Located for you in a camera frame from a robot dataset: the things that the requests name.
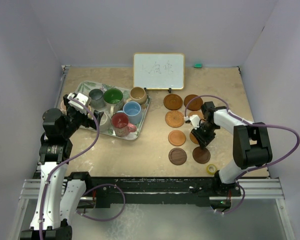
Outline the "brown ringed coaster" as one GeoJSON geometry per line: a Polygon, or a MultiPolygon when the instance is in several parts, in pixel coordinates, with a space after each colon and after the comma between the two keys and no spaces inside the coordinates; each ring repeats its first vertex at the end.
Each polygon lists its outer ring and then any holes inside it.
{"type": "Polygon", "coordinates": [[[184,98],[184,106],[190,111],[198,111],[203,105],[203,100],[196,94],[189,94],[184,98]]]}
{"type": "Polygon", "coordinates": [[[168,110],[178,110],[182,107],[183,105],[183,100],[182,98],[177,95],[177,94],[173,94],[170,93],[168,94],[164,100],[163,100],[163,105],[168,109],[168,110]]]}

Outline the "green mug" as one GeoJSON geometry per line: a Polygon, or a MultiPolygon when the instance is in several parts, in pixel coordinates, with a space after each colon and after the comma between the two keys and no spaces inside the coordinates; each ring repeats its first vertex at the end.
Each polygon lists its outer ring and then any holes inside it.
{"type": "Polygon", "coordinates": [[[103,95],[103,100],[111,117],[124,106],[123,93],[117,88],[108,89],[103,95]]]}

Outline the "orange wooden coaster front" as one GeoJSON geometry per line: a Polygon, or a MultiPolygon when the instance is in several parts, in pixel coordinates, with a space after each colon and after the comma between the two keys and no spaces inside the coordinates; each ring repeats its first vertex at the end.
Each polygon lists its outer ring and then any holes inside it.
{"type": "Polygon", "coordinates": [[[168,141],[173,146],[182,146],[186,142],[186,135],[180,130],[173,130],[168,134],[168,141]]]}

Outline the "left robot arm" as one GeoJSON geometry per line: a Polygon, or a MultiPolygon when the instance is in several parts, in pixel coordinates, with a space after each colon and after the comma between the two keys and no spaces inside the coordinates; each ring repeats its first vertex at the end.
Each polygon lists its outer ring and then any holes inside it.
{"type": "Polygon", "coordinates": [[[73,144],[71,136],[81,127],[99,130],[103,112],[90,111],[91,98],[71,92],[63,96],[66,113],[51,108],[42,115],[44,133],[39,149],[40,187],[36,209],[21,240],[70,240],[71,221],[81,196],[93,191],[88,172],[72,173],[65,182],[73,144]]]}

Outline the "woven rattan coaster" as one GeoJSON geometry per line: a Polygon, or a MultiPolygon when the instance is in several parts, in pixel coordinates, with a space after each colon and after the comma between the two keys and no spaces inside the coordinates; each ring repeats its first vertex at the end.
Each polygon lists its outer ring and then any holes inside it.
{"type": "Polygon", "coordinates": [[[201,111],[199,110],[196,110],[196,111],[191,111],[189,114],[188,114],[188,119],[189,120],[193,120],[193,119],[199,119],[199,120],[204,120],[204,115],[201,111]]]}
{"type": "Polygon", "coordinates": [[[184,115],[178,110],[171,110],[165,115],[165,122],[172,128],[179,128],[184,124],[184,115]]]}

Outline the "orange wooden coaster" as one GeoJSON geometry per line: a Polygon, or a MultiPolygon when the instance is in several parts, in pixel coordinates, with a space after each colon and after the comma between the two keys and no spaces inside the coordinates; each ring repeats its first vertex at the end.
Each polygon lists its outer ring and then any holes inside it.
{"type": "Polygon", "coordinates": [[[173,146],[182,146],[186,142],[186,135],[180,130],[173,130],[168,134],[168,141],[173,146]]]}
{"type": "Polygon", "coordinates": [[[193,133],[190,131],[189,132],[189,139],[196,145],[199,145],[198,140],[196,139],[196,137],[193,135],[193,133]]]}

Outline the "red pink mug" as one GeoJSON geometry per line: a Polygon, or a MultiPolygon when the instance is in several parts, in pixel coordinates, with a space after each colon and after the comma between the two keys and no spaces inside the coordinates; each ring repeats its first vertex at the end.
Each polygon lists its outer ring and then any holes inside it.
{"type": "Polygon", "coordinates": [[[118,137],[126,137],[130,133],[137,131],[137,127],[130,123],[128,116],[123,112],[115,113],[111,118],[111,124],[115,135],[118,137]]]}

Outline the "tan brown mug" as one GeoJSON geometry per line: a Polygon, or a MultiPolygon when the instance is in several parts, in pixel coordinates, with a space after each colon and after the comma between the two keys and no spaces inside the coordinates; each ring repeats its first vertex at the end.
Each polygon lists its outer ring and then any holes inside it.
{"type": "Polygon", "coordinates": [[[126,102],[137,102],[140,105],[143,105],[147,101],[147,93],[142,87],[133,87],[129,92],[129,97],[126,102]]]}

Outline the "dark walnut coaster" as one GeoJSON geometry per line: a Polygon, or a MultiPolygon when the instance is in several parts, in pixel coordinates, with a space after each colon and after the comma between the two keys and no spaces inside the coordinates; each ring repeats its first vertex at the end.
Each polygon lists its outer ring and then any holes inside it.
{"type": "Polygon", "coordinates": [[[187,153],[182,148],[175,147],[169,151],[168,158],[172,164],[180,166],[187,161],[187,153]]]}
{"type": "Polygon", "coordinates": [[[192,157],[197,163],[206,164],[210,161],[211,153],[208,149],[198,146],[192,151],[192,157]]]}

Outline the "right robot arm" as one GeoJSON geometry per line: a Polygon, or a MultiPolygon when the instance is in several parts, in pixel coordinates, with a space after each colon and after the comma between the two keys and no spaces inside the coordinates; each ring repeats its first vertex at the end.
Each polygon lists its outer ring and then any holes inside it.
{"type": "Polygon", "coordinates": [[[246,122],[233,114],[227,107],[216,107],[212,101],[201,106],[204,120],[198,115],[184,117],[193,126],[191,133],[201,149],[215,139],[215,130],[223,128],[232,134],[232,160],[216,171],[212,180],[212,190],[218,196],[235,188],[236,180],[254,167],[262,167],[273,159],[268,130],[265,124],[246,122]]]}

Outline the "light blue mug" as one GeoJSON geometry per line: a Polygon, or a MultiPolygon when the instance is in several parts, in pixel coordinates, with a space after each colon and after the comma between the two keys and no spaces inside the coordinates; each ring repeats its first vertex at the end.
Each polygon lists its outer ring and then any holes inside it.
{"type": "Polygon", "coordinates": [[[131,124],[137,125],[142,120],[141,105],[135,101],[129,101],[124,104],[123,112],[128,116],[131,124]]]}

